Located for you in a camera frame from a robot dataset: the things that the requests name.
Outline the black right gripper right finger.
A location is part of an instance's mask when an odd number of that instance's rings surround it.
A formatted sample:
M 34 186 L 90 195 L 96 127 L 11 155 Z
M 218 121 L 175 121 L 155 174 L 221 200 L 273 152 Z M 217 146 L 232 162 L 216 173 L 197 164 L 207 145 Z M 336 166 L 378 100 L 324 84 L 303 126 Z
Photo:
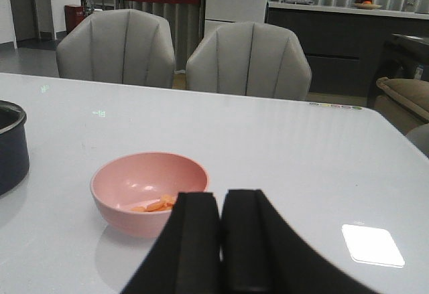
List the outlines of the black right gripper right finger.
M 314 250 L 261 190 L 229 190 L 221 226 L 227 293 L 372 293 Z

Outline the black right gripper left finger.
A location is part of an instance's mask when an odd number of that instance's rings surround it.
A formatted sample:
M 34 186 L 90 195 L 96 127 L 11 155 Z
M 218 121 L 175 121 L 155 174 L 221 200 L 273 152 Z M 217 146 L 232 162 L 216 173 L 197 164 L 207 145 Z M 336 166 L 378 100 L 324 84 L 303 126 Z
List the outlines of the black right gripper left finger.
M 220 293 L 220 220 L 208 192 L 180 193 L 122 293 Z

